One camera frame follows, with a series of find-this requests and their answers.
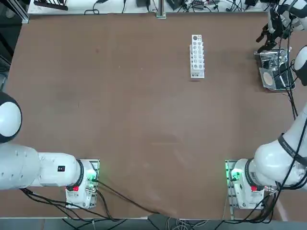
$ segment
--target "gray floor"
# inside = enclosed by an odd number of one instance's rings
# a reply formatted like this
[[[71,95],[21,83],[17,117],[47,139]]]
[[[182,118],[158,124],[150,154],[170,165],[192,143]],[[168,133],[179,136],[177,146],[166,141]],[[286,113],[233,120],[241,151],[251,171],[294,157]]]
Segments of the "gray floor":
[[[150,216],[151,221],[159,228],[159,230],[165,230],[165,222],[167,217],[162,215]],[[176,220],[173,219],[170,223],[172,226]],[[220,221],[212,220],[209,221],[203,227],[197,227],[196,230],[213,230]],[[84,222],[69,220],[73,226],[78,227]],[[95,223],[96,230],[107,230],[112,226],[116,225],[110,220],[101,221]],[[61,219],[0,219],[1,230],[19,230],[19,229],[31,229],[31,230],[72,230],[73,228],[64,223]],[[84,226],[82,230],[94,230],[92,224]],[[135,220],[129,219],[120,226],[114,228],[115,230],[155,230],[155,227],[147,220]],[[271,224],[222,224],[218,230],[305,230],[307,229],[307,223],[296,223],[296,222],[277,222],[273,221]]]

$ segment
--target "tabletop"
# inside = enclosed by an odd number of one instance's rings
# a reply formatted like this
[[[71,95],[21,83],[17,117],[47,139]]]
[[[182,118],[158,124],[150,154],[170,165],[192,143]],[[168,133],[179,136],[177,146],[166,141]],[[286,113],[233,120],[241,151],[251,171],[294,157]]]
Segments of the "tabletop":
[[[287,96],[262,88],[253,57],[266,23],[264,13],[31,18],[6,86],[23,111],[14,142],[100,159],[100,180],[165,215],[221,219],[224,161],[253,157],[293,122]],[[189,79],[192,34],[202,35],[205,50],[197,82]],[[291,37],[292,58],[306,39]],[[298,82],[299,111],[306,98]],[[63,188],[34,190],[65,200]],[[148,214],[103,192],[114,217]],[[0,194],[1,217],[63,217],[20,191]],[[306,195],[291,191],[279,205],[289,220],[304,221],[302,204]],[[102,202],[95,210],[105,213]]]

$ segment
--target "metal bracket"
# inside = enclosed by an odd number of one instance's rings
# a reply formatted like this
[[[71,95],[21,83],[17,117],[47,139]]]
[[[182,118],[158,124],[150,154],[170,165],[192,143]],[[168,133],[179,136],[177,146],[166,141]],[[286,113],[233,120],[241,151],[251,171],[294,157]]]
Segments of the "metal bracket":
[[[228,199],[229,199],[231,219],[235,219],[235,210],[238,209],[238,201],[236,199],[236,192],[234,189],[234,184],[231,180],[231,171],[235,167],[235,164],[237,161],[238,160],[225,160],[226,179],[227,179],[227,187],[228,187]]]
[[[162,15],[159,15],[159,12],[156,13],[156,17],[159,18],[159,19],[166,19],[166,13],[163,12]]]

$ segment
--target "cable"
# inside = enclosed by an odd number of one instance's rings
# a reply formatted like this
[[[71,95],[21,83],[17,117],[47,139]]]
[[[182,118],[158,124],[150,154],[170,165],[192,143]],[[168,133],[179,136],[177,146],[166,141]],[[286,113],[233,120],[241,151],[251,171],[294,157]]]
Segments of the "cable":
[[[134,204],[135,206],[147,211],[147,212],[150,212],[150,213],[153,213],[153,214],[159,214],[159,212],[156,212],[156,211],[152,211],[152,210],[149,210],[141,205],[139,205],[138,203],[134,202],[133,200],[127,198],[126,196],[122,195],[121,193],[119,193],[118,191],[114,190],[113,188],[111,188],[110,186],[106,185],[105,183],[99,181],[99,180],[96,180],[96,179],[93,179],[92,180],[93,182],[97,182],[101,185],[103,185],[104,187],[108,188],[109,190],[111,190],[112,192],[116,193],[118,196],[124,198],[125,200],[129,201],[130,203]]]
[[[49,201],[48,201],[48,202],[45,202],[45,201],[37,200],[37,199],[31,197],[31,196],[26,192],[26,190],[28,190],[28,189],[20,189],[20,190],[21,190],[28,198],[30,198],[31,200],[34,200],[34,201],[36,201],[36,202],[38,202],[38,203],[42,203],[42,204],[52,205],[52,206],[55,206],[55,207],[57,207],[57,208],[62,207],[62,208],[64,208],[64,209],[66,209],[66,210],[72,212],[73,214],[75,214],[75,216],[76,216],[79,220],[82,220],[82,221],[84,221],[84,222],[90,222],[90,220],[84,220],[83,218],[79,217],[78,214],[77,214],[75,211],[73,211],[72,209],[69,209],[69,208],[67,208],[67,207],[65,207],[65,206],[63,206],[63,205],[56,205],[56,204],[53,204],[52,202],[49,202]],[[65,212],[64,210],[62,210],[62,209],[60,209],[60,208],[59,208],[59,210],[60,210],[61,212],[65,213],[69,218],[74,219],[73,217],[71,217],[71,216],[70,216],[67,212]]]
[[[98,219],[98,220],[94,220],[94,222],[97,223],[97,222],[106,221],[106,220],[108,220],[108,219]],[[89,225],[89,224],[91,224],[91,223],[92,223],[92,222],[88,222],[88,223],[82,224],[82,225],[80,225],[80,226],[78,227],[78,229],[80,229],[80,228],[82,228],[82,227],[84,227],[84,226],[86,226],[86,225]]]
[[[239,10],[240,7],[236,4],[236,0],[234,0],[234,1],[225,0],[225,1],[228,1],[228,2],[230,2],[230,3],[232,3],[232,4],[234,4],[234,5],[236,6],[236,9],[238,9],[238,11],[240,11],[240,10]]]
[[[99,190],[97,190],[97,193],[98,193],[98,195],[101,197],[101,199],[102,199],[102,201],[103,201],[103,203],[104,203],[107,217],[109,217],[109,219],[112,220],[112,221],[119,221],[120,219],[114,219],[114,218],[112,218],[112,216],[111,216],[111,214],[110,214],[110,212],[109,212],[109,209],[108,209],[108,207],[107,207],[107,205],[106,205],[106,200],[105,200],[104,196],[102,195],[102,193],[101,193]]]
[[[291,30],[291,25],[292,25],[292,21],[289,23],[289,25],[287,26],[287,28],[289,27],[289,36],[290,36],[290,30]],[[282,39],[283,39],[283,36],[285,34],[285,32],[287,31],[287,28],[285,28],[285,30],[283,31],[283,34],[282,36],[280,37],[280,40],[279,40],[279,45],[278,45],[278,52],[277,52],[277,69],[278,69],[278,75],[280,76],[280,68],[279,68],[279,56],[280,56],[280,50],[281,50],[281,46],[282,46]],[[292,113],[293,113],[293,118],[294,120],[296,119],[296,116],[297,116],[297,110],[296,110],[296,106],[295,106],[295,103],[294,103],[294,100],[292,99],[291,97],[291,94],[290,92],[287,90],[287,87],[284,88],[290,98],[290,103],[291,103],[291,108],[292,108]]]
[[[99,3],[103,3],[101,0],[97,0],[94,5],[93,5],[93,9],[92,10],[86,10],[84,11],[84,15],[86,15],[86,12],[93,12],[93,14],[100,14],[99,10],[98,9],[94,9],[95,8],[95,5],[96,4],[99,4]]]
[[[219,12],[219,6],[215,3],[214,0],[212,0],[213,4],[215,5],[215,8],[217,9],[217,11]]]
[[[157,5],[155,4],[154,0],[153,0],[153,4],[154,4],[155,9],[158,11]]]
[[[267,11],[267,9],[271,6],[271,1],[269,2],[267,8],[264,9],[264,11]]]
[[[212,12],[210,9],[209,9],[209,7],[207,7],[207,6],[204,6],[204,8],[207,8],[210,12]]]
[[[123,10],[122,10],[122,12],[121,12],[121,13],[124,13],[125,6],[126,6],[126,0],[124,0],[124,7],[123,7]]]
[[[222,220],[222,221],[215,227],[214,230],[217,230],[217,229],[221,226],[221,224],[223,224],[223,223],[224,223],[224,221]]]
[[[154,226],[155,229],[160,230],[160,229],[151,221],[151,219],[149,219],[149,217],[147,218],[147,220]]]
[[[287,69],[288,69],[288,72],[287,72],[287,75],[288,75],[288,86],[289,86],[289,90],[290,90],[290,95],[291,95],[291,98],[292,98],[292,101],[294,103],[294,98],[293,98],[293,94],[292,94],[292,85],[290,85],[290,35],[291,35],[291,26],[292,26],[292,20],[290,21],[290,26],[289,26],[289,36],[288,36],[288,41],[287,41]],[[298,116],[298,113],[297,113],[297,110],[296,110],[296,107],[294,106],[294,110],[295,110],[295,114],[296,116]]]
[[[49,198],[46,198],[46,197],[44,197],[44,196],[37,195],[37,194],[33,193],[31,190],[29,190],[29,189],[27,189],[26,192],[27,192],[27,193],[24,192],[26,195],[34,196],[34,197],[37,197],[37,198],[46,200],[46,201],[51,202],[51,203],[59,203],[59,204],[64,204],[64,205],[66,205],[66,206],[67,206],[67,205],[70,205],[70,206],[78,207],[79,209],[81,209],[81,210],[83,210],[83,211],[85,211],[85,212],[88,212],[88,213],[91,213],[91,214],[94,214],[94,215],[97,215],[97,216],[99,216],[99,217],[102,217],[102,218],[106,218],[106,219],[107,219],[107,217],[105,217],[105,216],[103,216],[103,215],[101,215],[101,214],[99,214],[99,213],[97,213],[97,212],[90,211],[90,210],[88,210],[88,209],[86,209],[86,208],[83,208],[83,207],[81,207],[81,206],[78,206],[78,205],[75,205],[75,204],[72,204],[72,203],[68,203],[68,202],[65,202],[65,201],[58,201],[58,200],[49,199]]]
[[[79,228],[76,228],[75,226],[73,226],[72,224],[70,224],[69,222],[67,222],[66,220],[62,219],[66,224],[68,224],[69,226],[71,226],[73,229],[75,230],[79,230]]]
[[[108,228],[107,230],[111,230],[111,229],[116,228],[118,225],[121,225],[121,224],[122,224],[122,223],[124,223],[126,220],[127,220],[127,219],[125,219],[125,220],[123,220],[122,222],[120,222],[120,223],[118,223],[118,224],[114,225],[114,226],[113,226],[113,227],[111,227],[111,228]]]

